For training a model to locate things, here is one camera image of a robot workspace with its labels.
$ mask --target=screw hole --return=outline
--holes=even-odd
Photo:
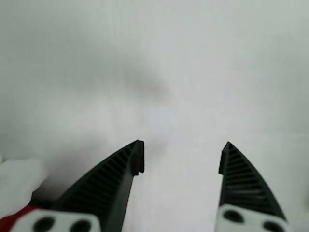
[[[229,221],[232,221],[232,222],[235,222],[235,223],[244,223],[245,222],[245,220],[243,219],[243,216],[235,210],[226,210],[223,214],[223,217],[226,220],[229,220]]]
[[[47,232],[49,231],[55,223],[53,217],[43,217],[39,219],[33,226],[34,232]]]
[[[79,220],[75,222],[70,229],[70,232],[89,232],[91,223],[87,220]]]
[[[278,223],[272,221],[264,222],[263,227],[271,232],[284,232],[284,229]]]

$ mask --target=white cloth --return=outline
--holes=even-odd
[[[0,218],[27,206],[32,192],[47,177],[47,169],[37,159],[7,160],[0,164]]]

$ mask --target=red fabric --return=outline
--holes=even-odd
[[[33,206],[33,205],[28,205],[16,214],[4,217],[0,219],[0,232],[9,232],[17,219],[19,219],[21,216],[31,212],[32,210],[35,209],[40,209],[39,207]]]

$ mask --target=red object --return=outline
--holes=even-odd
[[[35,209],[41,209],[40,207],[33,206],[33,205],[28,205],[16,214],[4,217],[0,219],[0,231],[1,232],[9,232],[15,222],[22,217],[23,215],[35,210]]]

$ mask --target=white surface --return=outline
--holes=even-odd
[[[244,223],[234,223],[226,220],[224,218],[224,213],[227,210],[233,210],[240,213],[244,218]],[[289,225],[279,217],[274,217],[268,214],[262,214],[227,204],[218,209],[215,232],[269,232],[263,227],[265,222],[276,223],[283,228],[284,232],[291,232]]]
[[[80,220],[87,220],[91,223],[89,232],[101,232],[99,220],[94,215],[40,209],[34,210],[20,218],[10,232],[33,232],[35,223],[44,217],[52,217],[55,219],[55,223],[48,232],[69,232],[71,226]]]
[[[33,191],[47,177],[47,169],[37,159],[7,160],[0,164],[0,219],[26,207]]]
[[[304,0],[3,0],[0,153],[44,157],[56,198],[143,139],[124,231],[212,231],[230,140],[303,228],[308,20]]]

